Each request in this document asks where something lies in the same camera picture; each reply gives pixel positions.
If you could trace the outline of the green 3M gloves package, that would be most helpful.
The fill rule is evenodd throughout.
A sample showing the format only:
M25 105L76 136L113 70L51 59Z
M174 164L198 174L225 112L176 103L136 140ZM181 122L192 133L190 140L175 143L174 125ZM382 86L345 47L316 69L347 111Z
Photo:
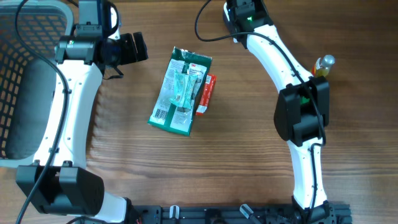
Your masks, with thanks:
M195 109L210 70L212 58L174 47L164 80L148 123L165 131L188 136ZM170 102L174 94L174 71L195 74L197 80L192 94L192 109L180 108Z

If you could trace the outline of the red snack packet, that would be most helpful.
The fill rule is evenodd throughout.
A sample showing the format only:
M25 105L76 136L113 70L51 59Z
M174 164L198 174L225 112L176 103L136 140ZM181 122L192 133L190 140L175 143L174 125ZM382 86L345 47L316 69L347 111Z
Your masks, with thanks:
M206 76L203 94L201 96L201 100L198 105L198 108L195 112L195 114L197 116L204 115L204 113L208 109L208 105L209 105L213 90L215 88L216 79L217 79L216 75L213 75L213 74L208 74Z

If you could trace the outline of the yellow liquid bottle silver cap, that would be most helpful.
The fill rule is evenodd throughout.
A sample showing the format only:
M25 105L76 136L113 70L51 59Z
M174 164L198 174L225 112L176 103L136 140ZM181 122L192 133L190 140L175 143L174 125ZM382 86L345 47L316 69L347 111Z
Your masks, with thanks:
M314 77L326 77L334 64L334 56L325 55L318 58L310 72Z

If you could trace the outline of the light teal small packet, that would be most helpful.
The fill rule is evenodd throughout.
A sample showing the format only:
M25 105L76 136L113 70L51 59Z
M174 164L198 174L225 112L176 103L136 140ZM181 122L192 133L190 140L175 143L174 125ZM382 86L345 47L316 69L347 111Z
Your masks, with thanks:
M192 109L192 94L197 80L195 74L174 71L174 94L169 99L171 104L186 109Z

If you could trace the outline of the green lid white jar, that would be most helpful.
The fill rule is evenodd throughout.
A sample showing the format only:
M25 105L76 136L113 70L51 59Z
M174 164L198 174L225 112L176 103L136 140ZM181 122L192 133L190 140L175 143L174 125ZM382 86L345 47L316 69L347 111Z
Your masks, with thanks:
M305 97L305 96L301 96L300 97L300 105L301 106L307 106L310 104L310 99Z

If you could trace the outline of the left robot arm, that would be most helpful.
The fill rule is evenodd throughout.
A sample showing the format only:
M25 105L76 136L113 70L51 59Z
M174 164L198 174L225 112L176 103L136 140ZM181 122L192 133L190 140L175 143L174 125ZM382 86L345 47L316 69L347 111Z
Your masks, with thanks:
M80 1L80 21L61 36L49 63L57 75L44 138L30 165L17 168L16 183L29 205L74 221L140 223L128 198L105 191L101 177L86 169L86 136L94 99L106 68L148 58L140 32L119 33L119 14L110 1Z

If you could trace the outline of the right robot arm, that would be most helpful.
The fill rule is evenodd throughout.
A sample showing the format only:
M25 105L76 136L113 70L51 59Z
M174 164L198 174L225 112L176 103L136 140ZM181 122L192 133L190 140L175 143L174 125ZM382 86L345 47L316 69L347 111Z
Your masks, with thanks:
M294 171L293 223L336 223L322 183L321 149L329 121L329 84L289 52L262 1L226 1L223 19L265 68L278 91L274 125L286 141Z

